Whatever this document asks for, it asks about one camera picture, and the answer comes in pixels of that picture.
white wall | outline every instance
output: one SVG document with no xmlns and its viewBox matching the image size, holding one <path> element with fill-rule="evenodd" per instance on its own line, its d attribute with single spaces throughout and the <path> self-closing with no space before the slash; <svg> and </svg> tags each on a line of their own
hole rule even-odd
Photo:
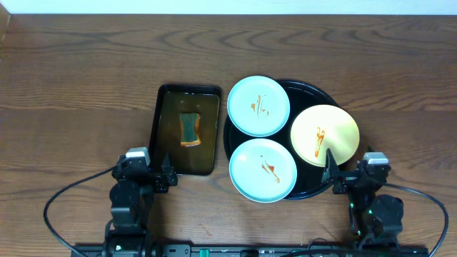
<svg viewBox="0 0 457 257">
<path fill-rule="evenodd" d="M 457 0 L 0 0 L 11 14 L 457 14 Z"/>
</svg>

sponge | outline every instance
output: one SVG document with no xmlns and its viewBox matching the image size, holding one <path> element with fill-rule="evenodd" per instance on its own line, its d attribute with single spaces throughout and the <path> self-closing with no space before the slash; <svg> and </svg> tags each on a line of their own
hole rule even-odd
<svg viewBox="0 0 457 257">
<path fill-rule="evenodd" d="M 199 135 L 200 114 L 179 114 L 181 119 L 181 146 L 197 146 L 201 143 Z"/>
</svg>

plate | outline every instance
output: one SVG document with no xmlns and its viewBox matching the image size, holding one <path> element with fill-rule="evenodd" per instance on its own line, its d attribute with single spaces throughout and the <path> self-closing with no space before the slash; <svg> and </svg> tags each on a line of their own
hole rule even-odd
<svg viewBox="0 0 457 257">
<path fill-rule="evenodd" d="M 296 153 L 319 167 L 326 165 L 326 149 L 331 149 L 336 164 L 347 162 L 357 151 L 360 134 L 356 121 L 335 106 L 312 106 L 293 121 L 291 140 Z"/>
<path fill-rule="evenodd" d="M 241 144 L 228 167 L 235 188 L 259 203 L 272 203 L 286 197 L 297 179 L 292 155 L 281 144 L 264 138 Z"/>
<path fill-rule="evenodd" d="M 249 136 L 278 132 L 286 124 L 290 110 L 284 89 L 264 76 L 240 80 L 228 95 L 228 116 L 236 128 Z"/>
</svg>

yellow plate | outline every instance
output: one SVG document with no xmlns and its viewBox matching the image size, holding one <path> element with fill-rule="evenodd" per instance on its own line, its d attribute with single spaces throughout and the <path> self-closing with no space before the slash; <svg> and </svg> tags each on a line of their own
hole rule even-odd
<svg viewBox="0 0 457 257">
<path fill-rule="evenodd" d="M 293 121 L 291 140 L 303 160 L 324 167 L 328 148 L 340 165 L 355 154 L 360 135 L 356 121 L 343 109 L 317 105 L 302 111 Z"/>
</svg>

sauce smear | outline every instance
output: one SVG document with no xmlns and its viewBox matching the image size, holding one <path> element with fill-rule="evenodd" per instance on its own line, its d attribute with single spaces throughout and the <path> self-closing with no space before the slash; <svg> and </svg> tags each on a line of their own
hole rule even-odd
<svg viewBox="0 0 457 257">
<path fill-rule="evenodd" d="M 268 174 L 270 174 L 270 173 L 266 170 L 265 165 L 263 165 L 263 164 L 262 164 L 262 169 L 264 169 Z"/>
<path fill-rule="evenodd" d="M 323 142 L 323 138 L 326 135 L 326 131 L 322 130 L 321 128 L 317 127 L 317 142 L 316 142 L 316 151 L 314 153 L 314 156 L 317 158 L 319 157 L 319 151 L 321 150 L 321 145 Z"/>
<path fill-rule="evenodd" d="M 254 113 L 256 113 L 256 108 L 257 108 L 257 119 L 259 119 L 260 116 L 262 115 L 262 113 L 265 113 L 265 111 L 266 111 L 266 109 L 263 109 L 262 106 L 263 106 L 262 96 L 258 95 L 256 103 L 251 104 L 251 108 L 254 111 Z"/>
<path fill-rule="evenodd" d="M 268 166 L 268 169 L 271 171 L 271 173 L 276 177 L 276 182 L 277 183 L 281 182 L 281 180 L 278 178 L 278 176 L 274 173 L 274 166 L 269 165 L 268 163 L 266 163 L 266 161 L 265 161 L 265 164 Z"/>
</svg>

